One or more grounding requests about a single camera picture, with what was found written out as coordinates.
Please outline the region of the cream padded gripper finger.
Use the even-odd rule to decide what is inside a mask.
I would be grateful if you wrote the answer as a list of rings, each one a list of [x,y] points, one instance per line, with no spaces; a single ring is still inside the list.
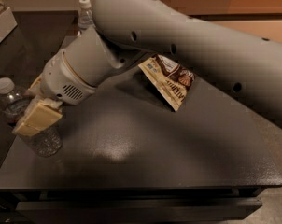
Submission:
[[[42,96],[42,92],[40,89],[41,84],[41,76],[38,76],[35,81],[30,85],[30,87],[27,89],[27,93],[31,96]]]
[[[25,109],[13,132],[22,136],[35,136],[59,121],[62,102],[36,96]]]

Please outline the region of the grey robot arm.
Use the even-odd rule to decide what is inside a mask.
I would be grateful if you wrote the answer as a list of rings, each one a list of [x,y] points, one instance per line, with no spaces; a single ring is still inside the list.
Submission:
[[[13,132],[55,124],[109,77],[153,54],[181,64],[282,129],[282,44],[181,14],[160,0],[93,0],[93,25],[61,49],[29,88]]]

